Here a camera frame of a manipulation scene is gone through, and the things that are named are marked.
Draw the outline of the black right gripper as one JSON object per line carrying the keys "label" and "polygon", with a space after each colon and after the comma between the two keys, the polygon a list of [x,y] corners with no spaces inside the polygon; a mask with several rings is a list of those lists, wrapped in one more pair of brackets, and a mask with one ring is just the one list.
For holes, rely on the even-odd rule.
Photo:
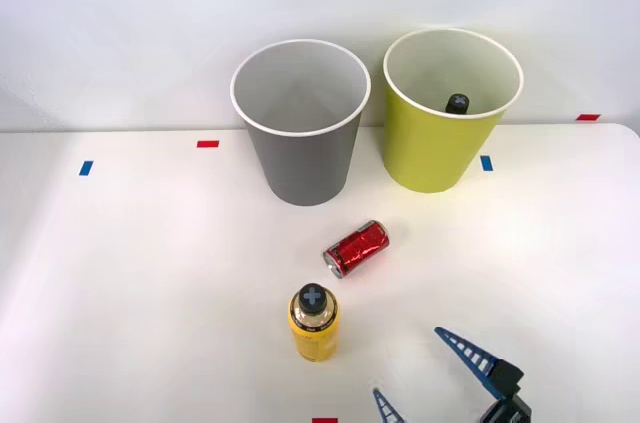
{"label": "black right gripper", "polygon": [[[461,359],[481,385],[497,400],[481,417],[481,423],[530,423],[532,410],[518,395],[523,371],[469,340],[443,327],[435,333]],[[372,391],[383,423],[401,423],[400,413],[379,389]]]}

